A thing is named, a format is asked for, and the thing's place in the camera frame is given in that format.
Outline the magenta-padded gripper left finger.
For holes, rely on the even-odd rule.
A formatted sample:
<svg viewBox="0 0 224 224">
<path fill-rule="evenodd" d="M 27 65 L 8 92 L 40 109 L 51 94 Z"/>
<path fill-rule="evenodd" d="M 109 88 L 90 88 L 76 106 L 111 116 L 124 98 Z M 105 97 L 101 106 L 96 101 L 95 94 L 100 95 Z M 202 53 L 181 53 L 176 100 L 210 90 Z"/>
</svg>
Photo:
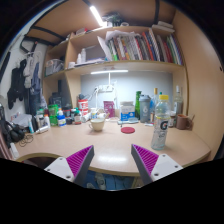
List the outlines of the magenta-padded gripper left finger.
<svg viewBox="0 0 224 224">
<path fill-rule="evenodd" d="M 82 186 L 94 157 L 94 146 L 90 145 L 67 158 L 58 157 L 45 171 Z"/>
</svg>

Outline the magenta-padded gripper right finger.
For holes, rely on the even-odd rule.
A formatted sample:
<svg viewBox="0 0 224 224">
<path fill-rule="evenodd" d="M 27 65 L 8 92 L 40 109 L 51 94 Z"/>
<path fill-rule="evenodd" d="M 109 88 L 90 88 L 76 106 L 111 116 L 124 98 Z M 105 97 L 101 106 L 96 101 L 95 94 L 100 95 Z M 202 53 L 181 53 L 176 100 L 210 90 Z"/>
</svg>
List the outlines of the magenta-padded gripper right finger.
<svg viewBox="0 0 224 224">
<path fill-rule="evenodd" d="M 144 185 L 150 184 L 182 169 L 182 166 L 167 154 L 157 155 L 136 144 L 131 145 L 131 154 Z"/>
</svg>

